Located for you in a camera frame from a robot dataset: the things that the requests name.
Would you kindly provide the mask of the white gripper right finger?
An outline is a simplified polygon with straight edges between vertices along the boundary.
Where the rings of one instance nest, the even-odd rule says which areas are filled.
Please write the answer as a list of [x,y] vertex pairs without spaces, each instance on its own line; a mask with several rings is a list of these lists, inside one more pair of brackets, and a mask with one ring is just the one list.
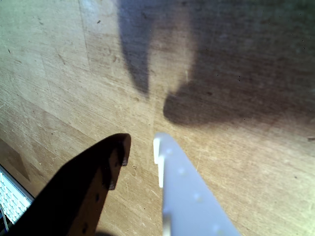
[[154,136],[154,163],[163,189],[164,236],[238,236],[240,233],[221,208],[180,145],[167,133]]

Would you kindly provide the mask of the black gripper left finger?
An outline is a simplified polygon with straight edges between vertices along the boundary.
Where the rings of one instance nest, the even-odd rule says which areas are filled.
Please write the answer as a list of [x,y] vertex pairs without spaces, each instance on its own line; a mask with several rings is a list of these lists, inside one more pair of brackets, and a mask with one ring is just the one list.
[[11,236],[93,236],[131,136],[111,135],[65,163],[9,230]]

